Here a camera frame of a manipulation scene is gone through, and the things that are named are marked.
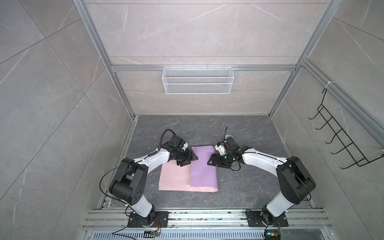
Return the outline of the pink wrapping paper sheet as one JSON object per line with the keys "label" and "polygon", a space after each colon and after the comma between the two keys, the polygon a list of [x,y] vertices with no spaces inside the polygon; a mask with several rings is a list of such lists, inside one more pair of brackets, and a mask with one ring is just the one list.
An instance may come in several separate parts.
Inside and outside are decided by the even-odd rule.
{"label": "pink wrapping paper sheet", "polygon": [[213,146],[193,147],[198,160],[180,167],[176,161],[162,165],[159,190],[214,193],[219,190],[217,169],[209,166],[211,155],[216,153]]}

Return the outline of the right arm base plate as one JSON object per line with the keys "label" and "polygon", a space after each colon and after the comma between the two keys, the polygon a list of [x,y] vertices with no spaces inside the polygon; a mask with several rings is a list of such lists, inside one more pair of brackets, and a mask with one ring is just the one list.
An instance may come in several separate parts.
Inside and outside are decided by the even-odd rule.
{"label": "right arm base plate", "polygon": [[289,223],[287,221],[285,213],[281,214],[279,217],[274,217],[273,215],[268,214],[263,211],[245,211],[246,219],[248,221],[249,227],[288,227]]}

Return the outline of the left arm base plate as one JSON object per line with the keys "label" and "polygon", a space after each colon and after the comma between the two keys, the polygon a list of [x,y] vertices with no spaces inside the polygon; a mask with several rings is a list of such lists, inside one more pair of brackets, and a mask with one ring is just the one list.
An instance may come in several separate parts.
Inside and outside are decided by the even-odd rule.
{"label": "left arm base plate", "polygon": [[166,228],[169,221],[169,212],[155,211],[151,212],[147,217],[142,217],[136,212],[130,213],[128,227],[129,228]]}

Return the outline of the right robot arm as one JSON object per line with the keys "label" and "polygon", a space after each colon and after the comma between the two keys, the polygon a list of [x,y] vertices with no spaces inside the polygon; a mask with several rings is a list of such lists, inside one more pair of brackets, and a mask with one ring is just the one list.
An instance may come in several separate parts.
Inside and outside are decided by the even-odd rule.
{"label": "right robot arm", "polygon": [[316,188],[315,180],[297,157],[280,158],[248,146],[240,147],[230,135],[217,143],[215,149],[216,153],[208,160],[209,166],[231,169],[233,163],[239,163],[257,167],[277,177],[280,191],[263,207],[261,213],[266,224],[300,204]]}

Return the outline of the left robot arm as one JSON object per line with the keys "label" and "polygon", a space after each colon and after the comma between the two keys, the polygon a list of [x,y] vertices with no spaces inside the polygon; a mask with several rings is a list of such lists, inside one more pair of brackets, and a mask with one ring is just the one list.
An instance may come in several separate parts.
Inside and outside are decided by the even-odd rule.
{"label": "left robot arm", "polygon": [[150,223],[155,217],[155,207],[144,196],[148,174],[170,161],[184,167],[197,159],[186,141],[173,135],[169,141],[161,142],[156,150],[141,158],[123,159],[109,186],[109,193],[126,202],[139,218]]}

